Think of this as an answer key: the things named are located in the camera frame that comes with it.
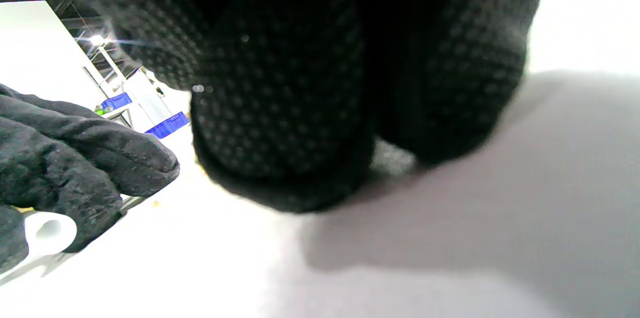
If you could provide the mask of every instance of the blue plastic bin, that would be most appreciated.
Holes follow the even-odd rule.
[[[158,137],[158,139],[162,139],[178,131],[180,127],[185,127],[188,124],[189,118],[187,118],[187,116],[183,112],[180,112],[177,115],[174,115],[160,122],[158,125],[156,125],[152,129],[149,129],[145,133],[153,134],[153,136]]]
[[[119,109],[122,106],[126,106],[133,102],[129,95],[126,92],[117,95],[116,97],[112,97],[103,102],[102,108],[106,109],[107,107],[113,107],[113,109]]]

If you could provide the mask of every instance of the black fabric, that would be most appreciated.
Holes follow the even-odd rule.
[[[105,172],[64,143],[1,117],[0,186],[2,204],[71,217],[78,231],[66,252],[84,248],[121,217],[122,198]]]
[[[176,156],[157,138],[68,102],[0,85],[0,272],[25,258],[15,207],[71,217],[78,252],[122,217],[121,193],[149,196],[176,179]]]
[[[29,125],[40,134],[63,141],[77,150],[84,159],[109,175],[120,193],[130,196],[150,196],[178,177],[178,159],[157,138],[132,131],[92,113],[89,109],[67,104],[64,111],[79,115],[64,115],[0,95],[0,116]],[[51,105],[60,107],[60,102]]]
[[[198,159],[279,211],[326,209],[376,136],[436,165],[489,137],[519,85],[538,0],[81,0],[191,90]]]
[[[0,206],[0,275],[22,262],[29,254],[25,219],[17,209]]]

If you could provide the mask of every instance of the white object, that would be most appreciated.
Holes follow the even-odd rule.
[[[78,228],[70,217],[63,214],[29,211],[24,214],[24,233],[29,255],[16,267],[0,275],[0,280],[44,256],[62,252],[74,241]]]

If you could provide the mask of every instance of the ceiling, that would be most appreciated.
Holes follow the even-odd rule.
[[[34,0],[0,0],[0,2],[16,1]],[[48,2],[60,18],[71,36],[78,42],[78,45],[80,45],[87,56],[91,58],[96,68],[98,68],[103,75],[103,78],[107,81],[115,79],[115,71],[103,55],[99,54],[98,48],[89,41],[89,38],[97,34],[103,37],[113,35],[106,24],[105,17],[100,16],[96,11],[77,0],[46,0],[46,2]],[[126,57],[116,43],[106,43],[104,47],[125,77],[130,77],[130,75],[134,74],[140,67],[139,65],[133,64],[132,60]]]

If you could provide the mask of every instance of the ceiling light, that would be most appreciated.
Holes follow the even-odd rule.
[[[101,46],[107,43],[107,39],[100,36],[100,34],[96,34],[96,36],[92,36],[92,38],[89,38],[89,41],[91,41],[91,43],[93,43],[94,46]]]

